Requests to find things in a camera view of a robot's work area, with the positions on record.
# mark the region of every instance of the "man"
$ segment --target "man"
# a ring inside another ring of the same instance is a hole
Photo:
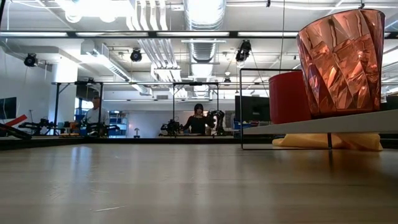
[[[88,124],[97,124],[98,123],[98,116],[100,115],[100,97],[94,96],[93,98],[93,108],[88,110],[83,121],[87,120]],[[106,109],[101,109],[101,120],[100,123],[105,125],[109,125],[109,113]]]

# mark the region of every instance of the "white column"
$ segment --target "white column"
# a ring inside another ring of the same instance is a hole
[[[53,82],[75,82],[77,81],[78,65],[67,58],[53,65]],[[53,121],[55,116],[55,99],[57,86],[52,85],[50,91],[49,120]],[[57,122],[73,121],[75,115],[76,86],[69,85],[59,95]]]

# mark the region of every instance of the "red cylinder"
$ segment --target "red cylinder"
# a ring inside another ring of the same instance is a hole
[[[303,72],[289,72],[269,79],[269,104],[274,124],[311,119]]]

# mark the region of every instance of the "table surface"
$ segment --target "table surface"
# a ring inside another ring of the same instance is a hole
[[[2,223],[398,223],[398,151],[0,151]]]

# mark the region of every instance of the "ceiling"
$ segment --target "ceiling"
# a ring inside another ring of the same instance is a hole
[[[344,10],[298,10],[284,8],[283,0],[272,0],[271,7],[259,6],[265,1],[249,0],[227,0],[227,7],[223,21],[223,30],[261,30],[261,31],[299,31],[307,24],[330,13]],[[288,0],[286,6],[296,7],[333,7],[340,0]],[[398,7],[396,0],[364,0],[366,6],[394,6]],[[346,0],[340,6],[358,6],[360,0]],[[185,30],[185,20],[181,8],[182,0],[166,1],[167,26],[170,30]],[[2,30],[78,30],[78,31],[104,31],[104,30],[128,30],[125,17],[118,17],[112,23],[105,23],[98,17],[83,17],[80,22],[72,24],[65,19],[65,11],[58,7],[53,0],[25,0],[13,2],[7,1],[4,15],[1,22]],[[386,24],[392,24],[398,20],[397,8],[379,9],[386,15]],[[398,30],[396,26],[389,26],[388,31]],[[62,49],[80,62],[79,77],[94,77],[102,81],[119,81],[107,68],[100,63],[87,62],[86,56],[80,54],[81,39],[10,39],[9,45],[16,45],[18,48],[25,46],[54,46]],[[190,57],[188,47],[181,43],[181,39],[172,39],[172,47],[178,65],[181,67],[182,78],[191,75]],[[222,81],[225,72],[231,73],[231,81],[239,71],[234,57],[241,39],[226,39],[225,43],[219,44],[216,53],[216,65],[213,69],[213,79]],[[294,39],[252,39],[253,55],[246,61],[247,68],[294,68],[300,62],[297,53],[297,45]],[[144,54],[141,62],[132,63],[129,59],[132,49],[140,47],[137,39],[95,39],[97,45],[106,44],[110,49],[110,57],[115,60],[126,71],[130,72],[135,80],[150,81],[151,62]],[[393,49],[398,46],[397,40],[386,40],[385,49]],[[386,73],[389,78],[397,78],[395,72],[397,67],[390,67]],[[245,72],[244,82],[259,81],[259,74],[264,79],[278,72]],[[127,90],[128,87],[121,86],[120,90]]]

